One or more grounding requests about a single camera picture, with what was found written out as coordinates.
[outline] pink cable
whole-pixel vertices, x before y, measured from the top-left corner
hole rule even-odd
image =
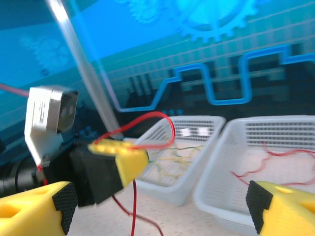
[[[5,85],[5,84],[2,84],[2,83],[0,83],[0,90],[6,91],[6,92],[9,92],[9,93],[18,95],[18,96],[22,96],[22,97],[29,97],[29,93],[30,93],[27,90],[23,90],[23,89],[20,89],[20,88],[15,88],[15,87],[12,87],[12,86],[9,86],[9,85]]]

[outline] white plastic basket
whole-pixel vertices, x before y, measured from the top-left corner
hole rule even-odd
[[[246,205],[248,186],[231,171],[242,175],[257,170],[267,157],[262,145],[273,152],[292,149],[315,149],[315,116],[279,116],[242,118],[230,121],[217,142],[213,155],[194,193],[197,207],[213,214],[226,228],[256,236]],[[307,182],[315,175],[314,159],[304,153],[272,157],[266,168],[243,180],[268,181],[277,184]],[[315,192],[315,184],[293,188]]]
[[[225,119],[212,116],[177,116],[171,119],[176,129],[174,145],[164,150],[148,151],[153,163],[138,177],[137,186],[147,195],[181,206],[200,177]],[[135,144],[162,144],[170,137],[170,125],[162,119]]]

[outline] transparent plastic rod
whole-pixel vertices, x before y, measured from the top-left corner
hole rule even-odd
[[[78,36],[69,19],[65,7],[61,0],[46,0],[47,6],[52,12],[59,28],[65,38],[65,41],[73,54],[77,63],[78,70],[82,76],[83,82],[95,104],[95,107],[108,131],[119,128],[118,122],[110,103],[102,88],[101,82],[91,63],[88,61],[84,50],[80,44]],[[115,135],[115,138],[123,138],[122,134]]]

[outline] black cylinder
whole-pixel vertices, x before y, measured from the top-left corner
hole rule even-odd
[[[0,198],[40,187],[31,156],[0,166]]]

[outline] red wire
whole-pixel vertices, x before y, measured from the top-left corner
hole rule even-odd
[[[134,236],[134,230],[136,228],[136,211],[137,211],[137,184],[136,180],[133,180],[133,213],[132,213],[132,227],[131,236]]]
[[[142,116],[139,116],[138,118],[134,119],[133,121],[131,121],[130,123],[120,127],[119,129],[116,129],[114,131],[110,131],[107,132],[106,134],[103,134],[102,136],[100,136],[98,139],[96,139],[94,141],[95,144],[97,144],[100,140],[102,139],[107,139],[109,138],[111,135],[117,134],[117,133],[121,133],[124,132],[126,130],[129,130],[131,128],[133,128],[134,126],[136,126],[137,124],[143,122],[144,120],[150,119],[150,118],[165,118],[167,119],[167,121],[169,122],[171,129],[172,129],[172,136],[169,142],[167,142],[166,144],[161,144],[161,145],[134,145],[131,146],[131,149],[163,149],[163,148],[168,148],[169,146],[173,145],[174,140],[175,140],[175,126],[173,124],[173,121],[164,113],[162,112],[149,112],[146,113]],[[136,214],[136,210],[137,210],[137,185],[136,185],[136,181],[133,180],[133,213],[129,212],[117,199],[116,197],[113,195],[112,198],[114,199],[114,201],[117,203],[117,205],[127,214],[127,215],[132,215],[132,227],[131,227],[131,236],[134,236],[134,232],[135,232],[135,225],[136,225],[136,218],[139,218],[149,224],[154,225],[157,230],[159,231],[160,235],[163,236],[163,232],[161,230],[161,228],[158,226],[157,223],[155,223],[154,221],[143,217],[141,215]]]
[[[271,152],[268,150],[267,146],[265,143],[263,143],[262,145],[264,151],[266,153],[268,153],[268,157],[263,159],[261,161],[261,165],[260,167],[255,170],[255,171],[247,171],[246,173],[244,173],[243,175],[237,175],[235,172],[231,171],[231,173],[238,178],[239,181],[243,182],[244,184],[246,185],[249,185],[249,183],[247,183],[245,180],[243,180],[242,178],[243,177],[246,177],[248,176],[249,174],[253,174],[253,173],[259,173],[261,172],[262,170],[264,170],[266,168],[266,164],[267,164],[267,161],[269,161],[273,156],[289,156],[289,155],[293,155],[293,154],[297,154],[299,152],[304,152],[304,153],[307,153],[309,155],[312,156],[312,158],[315,159],[315,151],[309,151],[309,150],[304,150],[304,149],[294,149],[294,150],[290,150],[290,151],[287,151],[287,152],[283,152],[283,153],[275,153],[275,152]],[[301,183],[301,182],[291,182],[291,183],[283,183],[281,185],[284,185],[284,186],[291,186],[291,185],[311,185],[315,183],[315,177],[304,182],[304,183]]]
[[[136,145],[136,146],[131,146],[130,148],[132,148],[132,149],[163,149],[163,148],[168,148],[173,144],[173,142],[175,140],[175,126],[173,124],[173,121],[170,119],[170,117],[168,117],[166,114],[164,114],[162,112],[149,112],[149,113],[146,113],[142,116],[139,116],[138,118],[136,118],[133,121],[131,121],[130,123],[120,127],[119,129],[116,129],[116,130],[111,131],[111,132],[107,132],[106,134],[100,136],[98,139],[96,139],[94,141],[94,143],[97,144],[102,139],[106,139],[106,138],[109,138],[111,135],[129,130],[129,129],[133,128],[134,126],[136,126],[137,124],[139,124],[139,123],[141,123],[147,119],[155,118],[155,117],[167,119],[167,121],[169,122],[171,129],[172,129],[171,140],[169,142],[167,142],[166,144],[161,144],[161,145]]]
[[[116,198],[114,195],[112,196],[112,198],[113,198],[114,201],[117,203],[117,205],[121,208],[121,210],[123,210],[123,212],[125,212],[128,216],[131,216],[131,215],[132,215],[132,216],[135,216],[136,218],[138,218],[138,219],[140,219],[140,220],[143,220],[143,221],[145,221],[145,222],[147,222],[147,223],[149,223],[149,224],[155,226],[155,227],[157,228],[157,230],[159,231],[159,234],[160,234],[161,236],[164,236],[164,234],[163,234],[163,232],[162,232],[160,226],[159,226],[156,222],[154,222],[153,220],[150,220],[150,219],[148,219],[148,218],[146,218],[146,217],[144,217],[144,216],[141,216],[141,215],[138,215],[138,214],[133,214],[132,212],[128,211],[128,210],[117,200],[117,198]]]

